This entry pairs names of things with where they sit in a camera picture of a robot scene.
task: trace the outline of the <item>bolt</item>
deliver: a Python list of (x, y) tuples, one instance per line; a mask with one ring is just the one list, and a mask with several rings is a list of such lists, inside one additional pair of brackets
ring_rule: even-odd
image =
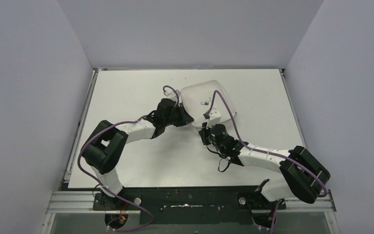
[(137, 205), (140, 205), (141, 204), (141, 199), (139, 199), (137, 197), (136, 199), (134, 199), (134, 203), (137, 204)]
[(245, 205), (245, 204), (246, 204), (246, 198), (244, 198), (244, 197), (240, 197), (240, 198), (239, 198), (239, 204), (240, 204), (240, 205)]

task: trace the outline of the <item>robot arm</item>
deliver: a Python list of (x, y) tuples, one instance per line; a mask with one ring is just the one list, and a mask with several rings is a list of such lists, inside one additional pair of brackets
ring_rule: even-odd
[(329, 172), (302, 146), (293, 150), (272, 150), (244, 142), (229, 136), (224, 125), (219, 124), (219, 112), (213, 108), (205, 117), (199, 131), (204, 145), (212, 144), (221, 158), (240, 166), (262, 167), (283, 175), (283, 178), (269, 180), (259, 186), (257, 192), (268, 201), (297, 197), (306, 203), (314, 203), (322, 188), (317, 181), (291, 161), (296, 161), (314, 173), (323, 184), (330, 178)]
[[(186, 113), (181, 103), (176, 103), (172, 100), (172, 97), (164, 98), (160, 101), (156, 110), (140, 118), (136, 123), (118, 125), (101, 134), (85, 149), (82, 156), (92, 167), (96, 177), (102, 182), (103, 187), (101, 189), (103, 192), (110, 197), (114, 197), (107, 193), (105, 188), (115, 194), (123, 189), (114, 168), (126, 144), (141, 139), (156, 138), (170, 125), (179, 127), (193, 121), (194, 119)], [(88, 140), (111, 125), (106, 120), (101, 121)]]

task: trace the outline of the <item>clear plastic lid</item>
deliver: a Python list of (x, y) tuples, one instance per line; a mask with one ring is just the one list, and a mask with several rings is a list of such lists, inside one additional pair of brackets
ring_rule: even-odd
[[(234, 117), (236, 116), (236, 110), (231, 104), (223, 86), (218, 81), (210, 80), (204, 83), (188, 86), (181, 90), (181, 100), (187, 113), (194, 118), (194, 122), (192, 122), (191, 125), (196, 129), (201, 129), (202, 123), (206, 122), (203, 114), (210, 108), (214, 90), (220, 91), (232, 114)], [(217, 94), (215, 96), (213, 108), (216, 108), (222, 115), (220, 123), (229, 127), (231, 125), (230, 115), (228, 114), (223, 101)]]

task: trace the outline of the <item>black cable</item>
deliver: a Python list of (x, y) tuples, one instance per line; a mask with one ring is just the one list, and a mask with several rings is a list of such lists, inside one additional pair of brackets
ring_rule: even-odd
[(97, 188), (99, 186), (99, 184), (97, 184), (94, 188), (93, 188), (93, 197), (95, 197), (95, 195), (94, 195), (94, 191), (95, 191), (95, 189)]
[(226, 158), (226, 156), (220, 154), (219, 152), (211, 150), (208, 146), (206, 146), (206, 148), (207, 148), (208, 151), (210, 151), (210, 153), (216, 154), (216, 155), (218, 155), (221, 158)]
[(228, 162), (226, 168), (225, 168), (224, 170), (220, 171), (220, 163), (222, 162), (223, 159), (224, 159), (224, 158), (220, 159), (220, 161), (219, 161), (219, 168), (217, 168), (217, 170), (218, 170), (219, 172), (225, 172), (225, 171), (227, 170), (227, 168), (230, 166), (230, 162)]

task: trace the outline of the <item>white enclosure wall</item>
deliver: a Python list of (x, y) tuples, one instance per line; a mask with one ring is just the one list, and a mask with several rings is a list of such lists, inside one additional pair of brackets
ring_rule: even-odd
[(0, 233), (42, 227), (91, 75), (56, 0), (0, 0)]
[(58, 0), (93, 67), (284, 68), (323, 0)]
[(285, 70), (343, 234), (374, 233), (374, 1), (325, 0)]

